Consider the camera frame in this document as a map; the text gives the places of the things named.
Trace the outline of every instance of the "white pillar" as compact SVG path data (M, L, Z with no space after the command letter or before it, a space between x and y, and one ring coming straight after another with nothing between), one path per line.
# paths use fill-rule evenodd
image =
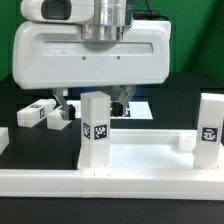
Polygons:
M81 163L105 165L110 156L111 97L100 92L81 94Z
M222 136L224 95L201 95L194 168L216 169Z

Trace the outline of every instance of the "green background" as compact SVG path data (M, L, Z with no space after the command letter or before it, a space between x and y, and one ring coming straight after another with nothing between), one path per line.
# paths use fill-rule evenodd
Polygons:
M0 80L12 73L13 39L25 21L20 3L0 2ZM170 71L200 72L224 86L224 1L151 0L151 6L172 21ZM145 0L137 8L145 9Z

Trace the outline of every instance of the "white plastic panel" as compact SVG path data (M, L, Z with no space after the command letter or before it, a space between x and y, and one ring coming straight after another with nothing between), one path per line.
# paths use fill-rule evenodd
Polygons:
M86 42L75 25L27 22L17 31L13 76L24 89L162 83L170 23L135 21L119 42Z
M8 128L0 128L0 155L9 144Z

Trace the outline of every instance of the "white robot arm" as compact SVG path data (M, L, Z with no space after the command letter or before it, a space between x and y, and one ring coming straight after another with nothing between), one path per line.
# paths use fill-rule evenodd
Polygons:
M170 22L133 21L126 0L23 0L21 7L35 21L15 37L13 75L24 89L122 85L125 113L135 85L169 74Z

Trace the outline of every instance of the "cable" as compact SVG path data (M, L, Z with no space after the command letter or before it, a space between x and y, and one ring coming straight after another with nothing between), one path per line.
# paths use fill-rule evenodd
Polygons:
M147 11L149 12L151 10L150 1L149 0L145 0L145 5L146 5L146 8L147 8Z

